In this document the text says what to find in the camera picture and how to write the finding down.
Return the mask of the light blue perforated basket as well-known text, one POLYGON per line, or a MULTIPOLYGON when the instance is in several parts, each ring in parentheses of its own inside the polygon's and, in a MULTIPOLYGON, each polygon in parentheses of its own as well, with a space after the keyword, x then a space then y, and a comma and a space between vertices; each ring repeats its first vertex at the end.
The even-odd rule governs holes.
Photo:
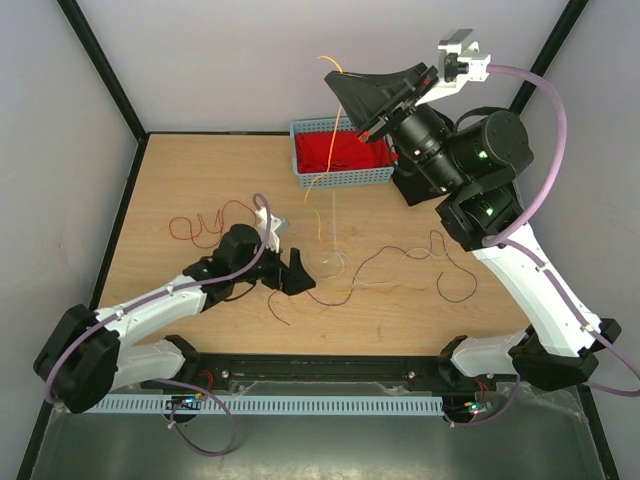
POLYGON ((290 124, 289 133, 292 145, 292 169, 302 189, 308 188, 337 188, 357 185, 381 184, 391 179, 393 165, 384 168, 334 171, 318 173, 299 173, 294 161, 296 160, 296 149, 294 136, 299 133, 355 131, 350 120, 342 116, 335 118, 318 118, 310 120, 297 120, 290 124))

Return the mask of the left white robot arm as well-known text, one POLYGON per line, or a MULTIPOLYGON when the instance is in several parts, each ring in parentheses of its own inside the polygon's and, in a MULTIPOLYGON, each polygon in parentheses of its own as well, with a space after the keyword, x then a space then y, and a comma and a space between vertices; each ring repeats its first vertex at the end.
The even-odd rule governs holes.
POLYGON ((264 228, 233 225, 209 256, 200 258, 163 287, 97 310, 69 308, 36 357, 33 370, 45 394, 72 413, 83 413, 125 386, 168 379, 194 384, 200 373, 197 351, 180 336, 144 344, 144 338, 228 300, 238 283, 264 286, 287 296, 313 289, 298 249, 283 262, 278 236, 264 228))

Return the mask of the red cloth in basket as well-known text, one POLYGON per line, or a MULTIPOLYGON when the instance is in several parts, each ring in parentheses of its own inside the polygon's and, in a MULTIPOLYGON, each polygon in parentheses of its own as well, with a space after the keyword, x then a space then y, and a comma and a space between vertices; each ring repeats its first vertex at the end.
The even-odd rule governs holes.
POLYGON ((294 140, 299 173, 384 168, 398 160, 384 140, 362 143, 355 131, 299 133, 294 140))

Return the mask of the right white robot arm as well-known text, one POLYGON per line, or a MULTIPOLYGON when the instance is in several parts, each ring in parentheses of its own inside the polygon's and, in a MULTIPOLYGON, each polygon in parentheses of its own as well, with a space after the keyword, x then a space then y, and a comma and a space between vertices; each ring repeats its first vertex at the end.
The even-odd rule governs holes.
POLYGON ((448 127, 430 105, 491 72, 483 61, 448 57, 439 68, 333 71, 325 80, 361 141, 389 137, 426 178, 449 236, 493 272, 528 318, 513 334, 453 339, 440 353, 439 381, 458 389, 471 377, 498 374, 547 391, 586 384, 597 352, 621 329, 577 299, 535 238, 533 211, 515 185, 534 158, 524 125, 510 111, 489 109, 467 128, 448 127))

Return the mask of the white zip tie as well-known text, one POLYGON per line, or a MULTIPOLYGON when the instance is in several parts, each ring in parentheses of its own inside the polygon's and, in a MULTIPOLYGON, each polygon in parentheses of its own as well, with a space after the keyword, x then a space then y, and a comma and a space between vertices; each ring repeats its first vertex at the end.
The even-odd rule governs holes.
POLYGON ((339 253, 337 246, 337 195, 336 191, 332 190, 329 195, 329 204, 327 207, 328 214, 328 238, 326 242, 327 251, 330 254, 330 258, 335 264, 339 262, 339 253))

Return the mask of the black folded cloth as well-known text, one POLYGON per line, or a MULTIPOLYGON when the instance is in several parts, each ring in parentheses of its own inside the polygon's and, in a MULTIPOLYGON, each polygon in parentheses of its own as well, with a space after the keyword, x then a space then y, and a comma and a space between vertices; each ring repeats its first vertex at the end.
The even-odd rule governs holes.
POLYGON ((408 206, 446 195, 446 192, 434 187, 423 173, 404 157, 395 162, 392 181, 408 206))

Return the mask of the black metal frame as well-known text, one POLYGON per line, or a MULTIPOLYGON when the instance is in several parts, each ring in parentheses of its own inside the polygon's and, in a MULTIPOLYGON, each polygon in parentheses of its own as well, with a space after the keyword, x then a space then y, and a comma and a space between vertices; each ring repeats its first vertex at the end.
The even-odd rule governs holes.
MULTIPOLYGON (((541 75, 546 73, 587 5, 588 3, 586 1, 569 1, 566 3, 566 6, 558 17, 544 46, 531 67, 533 73, 541 75)), ((111 266, 116 243, 121 233, 138 173, 142 165, 142 157, 149 142, 150 133, 142 126, 138 115, 135 113, 129 98, 79 4, 76 1, 61 1, 59 6, 137 141, 134 160, 127 177, 125 190, 109 237, 98 280, 96 281, 96 286, 91 297, 91 305, 96 306, 104 289, 106 275, 111 266)), ((578 387, 577 392, 589 423, 591 437, 598 455, 598 464, 602 468, 606 479, 617 479, 619 474, 604 433, 593 394, 589 388, 584 386, 578 387)), ((52 410, 53 406, 48 403, 43 403, 40 408, 17 475, 19 479, 30 479, 33 475, 52 410)))

